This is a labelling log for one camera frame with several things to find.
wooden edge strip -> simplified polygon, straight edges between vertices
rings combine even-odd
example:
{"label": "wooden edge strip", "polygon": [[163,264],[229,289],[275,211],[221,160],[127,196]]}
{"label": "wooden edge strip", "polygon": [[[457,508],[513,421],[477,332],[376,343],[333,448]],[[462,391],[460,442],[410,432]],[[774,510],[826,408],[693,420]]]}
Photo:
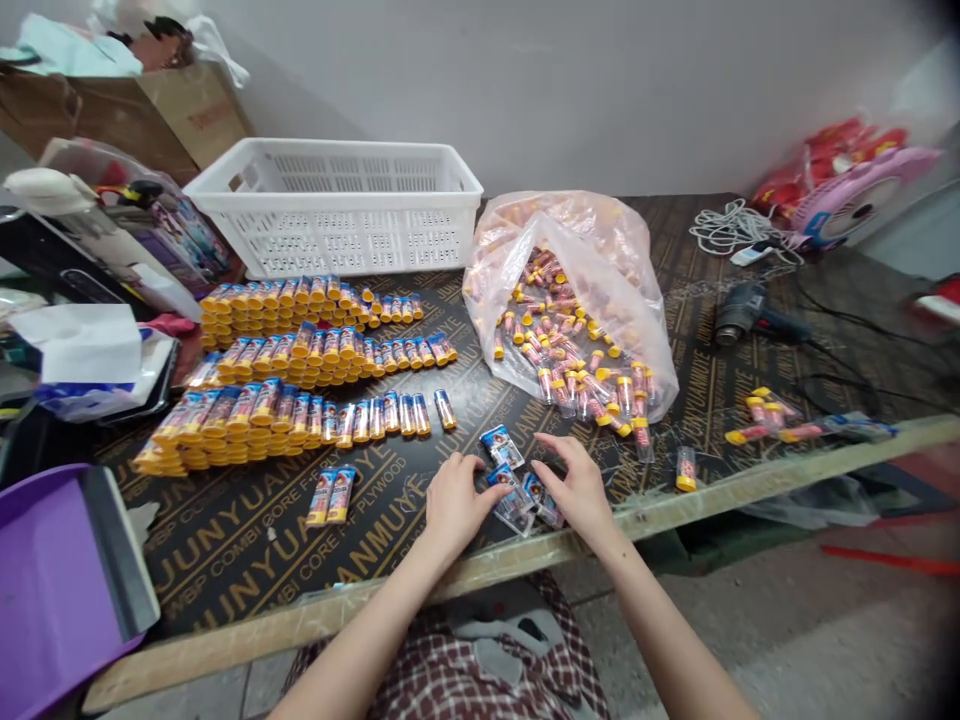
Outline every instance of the wooden edge strip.
{"label": "wooden edge strip", "polygon": [[[953,415],[910,420],[897,428],[898,435],[882,443],[762,463],[695,493],[664,496],[620,510],[616,519],[631,540],[642,540],[820,480],[960,440],[960,418]],[[442,602],[589,554],[587,546],[569,529],[493,546],[454,566],[429,602]],[[222,628],[151,645],[121,658],[101,673],[87,693],[83,712],[103,712],[141,695],[315,642],[343,628],[384,582],[380,578],[348,585],[306,605],[279,608]]]}

white plastic basket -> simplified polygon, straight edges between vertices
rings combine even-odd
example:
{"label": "white plastic basket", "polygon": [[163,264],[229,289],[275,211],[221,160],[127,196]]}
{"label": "white plastic basket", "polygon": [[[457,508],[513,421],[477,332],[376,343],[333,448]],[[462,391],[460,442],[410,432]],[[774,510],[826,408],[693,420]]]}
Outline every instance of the white plastic basket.
{"label": "white plastic basket", "polygon": [[464,267],[483,188],[449,145],[247,138],[184,192],[270,280]]}

white cable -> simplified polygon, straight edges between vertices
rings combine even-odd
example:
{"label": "white cable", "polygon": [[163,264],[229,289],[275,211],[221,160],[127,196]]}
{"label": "white cable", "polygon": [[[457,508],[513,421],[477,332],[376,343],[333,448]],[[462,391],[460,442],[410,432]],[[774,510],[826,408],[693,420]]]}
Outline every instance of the white cable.
{"label": "white cable", "polygon": [[748,208],[747,201],[741,198],[727,203],[723,214],[701,210],[689,232],[697,238],[697,247],[708,255],[726,257],[743,247],[769,242],[776,248],[781,260],[791,265],[803,265],[803,258],[784,247],[793,233],[779,230],[771,224],[770,217],[774,209],[771,208],[770,215],[764,217],[753,208]]}

concrete floor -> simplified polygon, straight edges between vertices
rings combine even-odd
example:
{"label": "concrete floor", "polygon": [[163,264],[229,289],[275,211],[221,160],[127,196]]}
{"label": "concrete floor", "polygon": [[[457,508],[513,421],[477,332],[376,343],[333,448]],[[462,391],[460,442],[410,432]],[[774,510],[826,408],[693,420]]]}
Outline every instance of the concrete floor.
{"label": "concrete floor", "polygon": [[[841,544],[938,559],[955,547],[943,526],[855,532]],[[582,561],[557,568],[555,576],[574,605],[614,716],[666,717],[602,570]],[[704,578],[661,580],[765,717],[920,716],[940,677],[939,638],[960,608],[956,584],[828,557],[814,542]],[[285,653],[234,668],[105,718],[258,718],[275,704],[291,659]]]}

person's left hand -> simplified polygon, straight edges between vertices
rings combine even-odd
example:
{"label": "person's left hand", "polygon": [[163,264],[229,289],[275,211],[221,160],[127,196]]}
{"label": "person's left hand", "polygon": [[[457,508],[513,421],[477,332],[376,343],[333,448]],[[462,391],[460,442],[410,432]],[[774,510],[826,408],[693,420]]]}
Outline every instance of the person's left hand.
{"label": "person's left hand", "polygon": [[440,466],[427,490],[427,527],[421,538],[443,552],[447,565],[470,544],[493,507],[513,492],[509,485],[496,485],[478,493],[473,473],[483,467],[476,455],[455,452]]}

